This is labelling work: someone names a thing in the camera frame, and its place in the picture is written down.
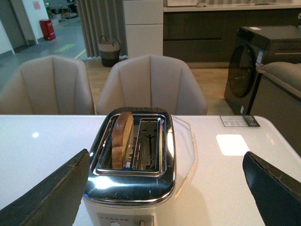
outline white cabinet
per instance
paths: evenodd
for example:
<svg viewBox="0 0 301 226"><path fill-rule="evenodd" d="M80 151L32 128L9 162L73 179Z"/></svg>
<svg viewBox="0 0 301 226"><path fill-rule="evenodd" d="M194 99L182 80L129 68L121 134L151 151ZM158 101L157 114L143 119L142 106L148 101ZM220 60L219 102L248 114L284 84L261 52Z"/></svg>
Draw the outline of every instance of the white cabinet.
<svg viewBox="0 0 301 226"><path fill-rule="evenodd" d="M127 55L163 55L163 0L123 1Z"/></svg>

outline red fire extinguisher box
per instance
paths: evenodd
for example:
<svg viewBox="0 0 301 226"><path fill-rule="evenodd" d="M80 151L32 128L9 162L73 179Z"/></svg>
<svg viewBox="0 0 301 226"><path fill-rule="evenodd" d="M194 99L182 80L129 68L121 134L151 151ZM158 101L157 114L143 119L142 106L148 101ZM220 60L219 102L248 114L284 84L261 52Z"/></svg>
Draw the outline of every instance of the red fire extinguisher box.
<svg viewBox="0 0 301 226"><path fill-rule="evenodd" d="M50 19L40 20L40 26L45 40L55 39L55 31Z"/></svg>

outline kitchen counter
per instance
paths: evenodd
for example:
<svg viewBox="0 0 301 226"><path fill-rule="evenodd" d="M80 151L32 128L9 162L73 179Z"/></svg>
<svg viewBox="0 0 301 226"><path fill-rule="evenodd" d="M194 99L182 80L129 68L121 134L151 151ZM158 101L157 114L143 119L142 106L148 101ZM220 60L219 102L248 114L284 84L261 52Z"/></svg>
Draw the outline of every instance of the kitchen counter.
<svg viewBox="0 0 301 226"><path fill-rule="evenodd" d="M104 118L0 115L0 209L89 150ZM177 155L196 160L177 192L175 225L264 226L242 169L248 150L301 181L301 158L276 128L262 117L256 117L260 127L233 126L240 119L229 116L225 127L219 116L173 116ZM83 203L74 222L81 225L92 225Z"/></svg>
<svg viewBox="0 0 301 226"><path fill-rule="evenodd" d="M198 11L234 11L234 10L263 10L263 9L285 9L301 8L300 3L269 3L260 4L199 4L199 6L189 7L164 7L164 12L198 12Z"/></svg>

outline chair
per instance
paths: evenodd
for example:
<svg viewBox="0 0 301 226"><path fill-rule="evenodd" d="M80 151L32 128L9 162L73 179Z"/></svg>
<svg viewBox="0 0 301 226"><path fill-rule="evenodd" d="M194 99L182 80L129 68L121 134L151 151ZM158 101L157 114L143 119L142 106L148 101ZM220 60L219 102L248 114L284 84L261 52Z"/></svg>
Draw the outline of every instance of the chair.
<svg viewBox="0 0 301 226"><path fill-rule="evenodd" d="M85 64L62 56L23 63L0 92L0 114L95 114Z"/></svg>
<svg viewBox="0 0 301 226"><path fill-rule="evenodd" d="M206 115L207 101L186 63L144 55L115 64L97 103L97 114L119 107L160 107L175 115Z"/></svg>

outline dark cabinet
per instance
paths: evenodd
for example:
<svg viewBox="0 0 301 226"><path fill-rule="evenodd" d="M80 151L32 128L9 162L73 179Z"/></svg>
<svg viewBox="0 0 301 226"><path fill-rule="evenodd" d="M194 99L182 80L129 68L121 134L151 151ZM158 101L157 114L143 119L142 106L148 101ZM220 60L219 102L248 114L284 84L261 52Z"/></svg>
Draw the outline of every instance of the dark cabinet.
<svg viewBox="0 0 301 226"><path fill-rule="evenodd" d="M185 62L229 62L241 26L298 26L300 8L166 12L163 55Z"/></svg>

